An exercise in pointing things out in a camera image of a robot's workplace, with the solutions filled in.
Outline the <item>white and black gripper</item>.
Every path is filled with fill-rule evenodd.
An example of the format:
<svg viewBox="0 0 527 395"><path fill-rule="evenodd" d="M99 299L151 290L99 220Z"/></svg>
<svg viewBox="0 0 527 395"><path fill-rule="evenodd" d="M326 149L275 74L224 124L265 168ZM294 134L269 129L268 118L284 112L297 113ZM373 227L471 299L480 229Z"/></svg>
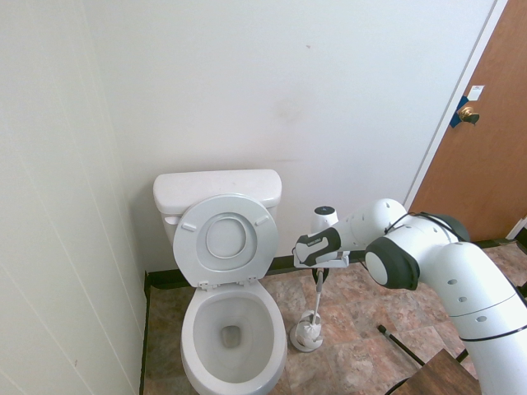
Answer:
<svg viewBox="0 0 527 395"><path fill-rule="evenodd" d="M341 238L337 230L327 228L318 234L302 235L296 242L294 255L299 264L314 266L316 259L328 253L333 253L341 248ZM318 275L318 268L313 269ZM324 269L324 274L329 274L329 268Z"/></svg>

